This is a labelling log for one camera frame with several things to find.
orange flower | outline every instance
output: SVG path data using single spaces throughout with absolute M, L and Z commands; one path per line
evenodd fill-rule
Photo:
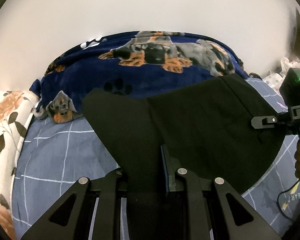
M 12 218 L 8 210 L 0 204 L 0 225 L 12 240 L 16 240 Z
M 23 101 L 22 91 L 12 91 L 0 102 L 0 122 L 7 119 L 9 114 L 18 109 Z

navy blue blanket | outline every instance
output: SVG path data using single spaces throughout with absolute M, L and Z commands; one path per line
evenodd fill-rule
M 214 76 L 248 75 L 225 44 L 190 33 L 128 32 L 82 43 L 55 59 L 30 91 L 41 97 L 34 113 L 56 123 L 76 119 L 94 88 L 140 99 Z

floral pillow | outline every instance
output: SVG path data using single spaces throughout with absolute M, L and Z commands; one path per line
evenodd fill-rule
M 14 173 L 38 97 L 30 91 L 0 91 L 0 224 L 15 239 L 11 218 Z

wall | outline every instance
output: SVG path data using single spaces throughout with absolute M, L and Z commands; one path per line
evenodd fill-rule
M 135 30 L 207 35 L 247 72 L 290 52 L 295 0 L 7 0 L 0 10 L 0 89 L 27 90 L 50 62 L 86 40 Z

black pants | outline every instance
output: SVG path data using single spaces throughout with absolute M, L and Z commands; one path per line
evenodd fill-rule
M 236 74 L 143 100 L 94 90 L 83 114 L 128 175 L 131 239 L 160 239 L 160 145 L 199 177 L 222 177 L 240 194 L 266 172 L 284 140 L 280 129 L 255 130 L 254 116 L 275 115 Z

